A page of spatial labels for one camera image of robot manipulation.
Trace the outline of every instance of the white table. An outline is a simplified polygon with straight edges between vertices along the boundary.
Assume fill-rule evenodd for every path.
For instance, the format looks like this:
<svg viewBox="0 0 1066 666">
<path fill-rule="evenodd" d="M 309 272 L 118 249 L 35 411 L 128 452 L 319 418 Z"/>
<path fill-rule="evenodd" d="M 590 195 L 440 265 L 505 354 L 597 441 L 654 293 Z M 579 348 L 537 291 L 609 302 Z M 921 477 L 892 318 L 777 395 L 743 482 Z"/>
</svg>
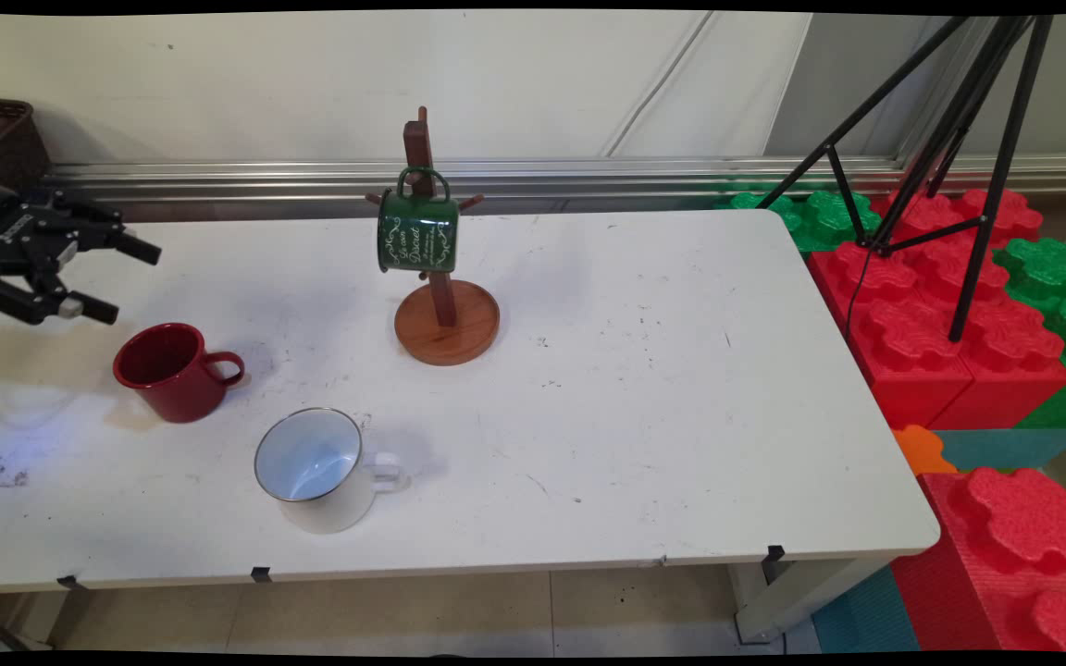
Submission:
<svg viewBox="0 0 1066 666">
<path fill-rule="evenodd" d="M 374 225 L 140 225 L 158 266 L 98 251 L 62 274 L 117 324 L 0 315 L 0 591 L 758 564 L 770 545 L 833 562 L 747 602 L 756 634 L 938 538 L 771 212 L 468 216 L 455 277 L 502 322 L 455 368 L 398 344 L 419 281 L 376 269 Z M 248 367 L 203 421 L 161 422 L 111 375 L 164 321 Z M 341 534 L 292 526 L 253 458 L 304 406 L 354 415 L 410 488 Z"/>
</svg>

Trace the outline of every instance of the robotic arm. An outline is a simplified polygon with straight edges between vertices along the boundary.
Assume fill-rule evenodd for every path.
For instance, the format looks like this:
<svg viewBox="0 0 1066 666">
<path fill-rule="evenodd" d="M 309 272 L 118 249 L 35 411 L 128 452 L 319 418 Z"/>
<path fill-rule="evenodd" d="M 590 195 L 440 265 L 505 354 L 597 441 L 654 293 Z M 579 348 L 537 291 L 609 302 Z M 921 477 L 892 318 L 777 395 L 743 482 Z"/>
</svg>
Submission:
<svg viewBox="0 0 1066 666">
<path fill-rule="evenodd" d="M 149 264 L 159 263 L 162 251 L 139 241 L 113 208 L 70 201 L 62 193 L 56 193 L 51 207 L 31 207 L 0 185 L 0 312 L 31 325 L 52 314 L 114 324 L 117 306 L 67 291 L 56 277 L 77 253 L 102 248 Z M 3 277 L 22 277 L 31 291 Z"/>
</svg>

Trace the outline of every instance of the white mug handle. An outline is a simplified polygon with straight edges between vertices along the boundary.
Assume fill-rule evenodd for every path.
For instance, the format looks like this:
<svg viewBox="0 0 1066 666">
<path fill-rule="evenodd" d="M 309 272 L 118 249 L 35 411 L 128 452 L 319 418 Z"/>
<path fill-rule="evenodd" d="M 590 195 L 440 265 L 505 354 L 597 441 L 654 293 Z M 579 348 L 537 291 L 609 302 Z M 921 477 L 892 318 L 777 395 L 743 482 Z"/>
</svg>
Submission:
<svg viewBox="0 0 1066 666">
<path fill-rule="evenodd" d="M 402 459 L 390 452 L 377 452 L 368 468 L 373 473 L 374 493 L 395 493 L 410 484 L 409 474 L 402 469 Z"/>
</svg>

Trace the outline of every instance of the teal foam block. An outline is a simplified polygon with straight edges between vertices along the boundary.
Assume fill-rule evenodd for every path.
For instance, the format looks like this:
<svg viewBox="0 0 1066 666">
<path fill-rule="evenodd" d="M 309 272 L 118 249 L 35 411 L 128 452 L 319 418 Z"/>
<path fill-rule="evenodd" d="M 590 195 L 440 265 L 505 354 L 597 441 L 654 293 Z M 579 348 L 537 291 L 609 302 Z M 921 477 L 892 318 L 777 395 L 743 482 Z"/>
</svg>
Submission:
<svg viewBox="0 0 1066 666">
<path fill-rule="evenodd" d="M 1066 427 L 933 432 L 943 440 L 943 459 L 957 469 L 1041 467 L 1066 451 Z"/>
<path fill-rule="evenodd" d="M 889 566 L 812 614 L 821 652 L 919 652 Z"/>
</svg>

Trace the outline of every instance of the tiled floor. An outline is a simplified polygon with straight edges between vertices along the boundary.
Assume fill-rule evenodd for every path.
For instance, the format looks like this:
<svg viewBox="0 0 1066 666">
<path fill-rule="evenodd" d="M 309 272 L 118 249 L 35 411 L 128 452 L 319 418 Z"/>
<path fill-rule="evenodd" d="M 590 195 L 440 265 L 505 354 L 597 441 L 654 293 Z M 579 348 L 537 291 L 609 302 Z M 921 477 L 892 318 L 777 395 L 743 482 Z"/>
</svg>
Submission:
<svg viewBox="0 0 1066 666">
<path fill-rule="evenodd" d="M 741 646 L 725 566 L 75 591 L 56 649 L 429 656 L 780 654 Z M 788 652 L 817 653 L 810 623 Z"/>
</svg>

